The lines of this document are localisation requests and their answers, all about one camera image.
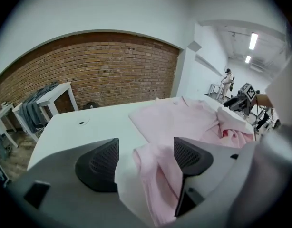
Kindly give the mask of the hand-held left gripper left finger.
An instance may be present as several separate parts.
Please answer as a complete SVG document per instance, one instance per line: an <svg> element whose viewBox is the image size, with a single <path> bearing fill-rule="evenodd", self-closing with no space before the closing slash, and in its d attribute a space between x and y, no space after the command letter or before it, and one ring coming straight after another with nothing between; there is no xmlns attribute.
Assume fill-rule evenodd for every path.
<svg viewBox="0 0 292 228"><path fill-rule="evenodd" d="M120 200L115 183L117 138L51 154L9 186L42 228L144 228Z"/></svg>

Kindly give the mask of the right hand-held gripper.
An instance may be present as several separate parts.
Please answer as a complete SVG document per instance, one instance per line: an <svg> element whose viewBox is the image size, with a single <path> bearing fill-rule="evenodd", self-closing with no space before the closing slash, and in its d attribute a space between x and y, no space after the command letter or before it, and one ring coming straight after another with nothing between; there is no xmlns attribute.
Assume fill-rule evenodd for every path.
<svg viewBox="0 0 292 228"><path fill-rule="evenodd" d="M245 83L237 93L237 96L227 100L223 106L228 106L231 111L242 112L249 115L252 109L252 101L256 98L257 92L249 83Z"/></svg>

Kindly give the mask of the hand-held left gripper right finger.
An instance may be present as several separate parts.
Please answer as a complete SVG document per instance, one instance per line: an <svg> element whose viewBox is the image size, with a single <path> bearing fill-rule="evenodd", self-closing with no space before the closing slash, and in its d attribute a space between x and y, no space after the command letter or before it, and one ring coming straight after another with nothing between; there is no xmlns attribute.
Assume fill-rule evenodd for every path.
<svg viewBox="0 0 292 228"><path fill-rule="evenodd" d="M174 158L182 172L178 218L193 209L228 217L243 186L240 149L174 137Z"/></svg>

